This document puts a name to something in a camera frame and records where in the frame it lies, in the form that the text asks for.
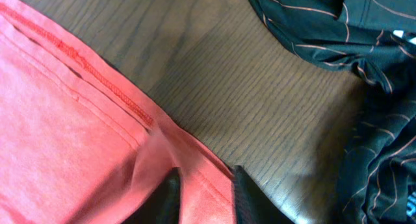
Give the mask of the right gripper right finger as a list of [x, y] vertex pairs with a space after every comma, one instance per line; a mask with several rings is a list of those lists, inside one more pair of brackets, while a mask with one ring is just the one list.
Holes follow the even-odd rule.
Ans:
[[242, 166], [235, 166], [233, 174], [237, 224], [294, 224], [263, 193]]

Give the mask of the black patterned jersey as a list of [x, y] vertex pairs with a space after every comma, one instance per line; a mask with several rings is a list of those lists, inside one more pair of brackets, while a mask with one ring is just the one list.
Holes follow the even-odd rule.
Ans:
[[248, 0], [284, 48], [368, 86], [337, 182], [343, 223], [415, 222], [415, 0]]

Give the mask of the red soccer t-shirt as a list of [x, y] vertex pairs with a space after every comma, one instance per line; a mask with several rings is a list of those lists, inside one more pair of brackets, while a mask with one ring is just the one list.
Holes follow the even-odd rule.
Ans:
[[89, 46], [1, 0], [1, 222], [121, 223], [165, 176], [179, 223], [234, 223], [233, 175]]

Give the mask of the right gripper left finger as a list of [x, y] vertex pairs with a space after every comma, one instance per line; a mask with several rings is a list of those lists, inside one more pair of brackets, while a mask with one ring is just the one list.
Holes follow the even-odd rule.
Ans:
[[178, 224], [181, 178], [173, 168], [151, 195], [122, 224]]

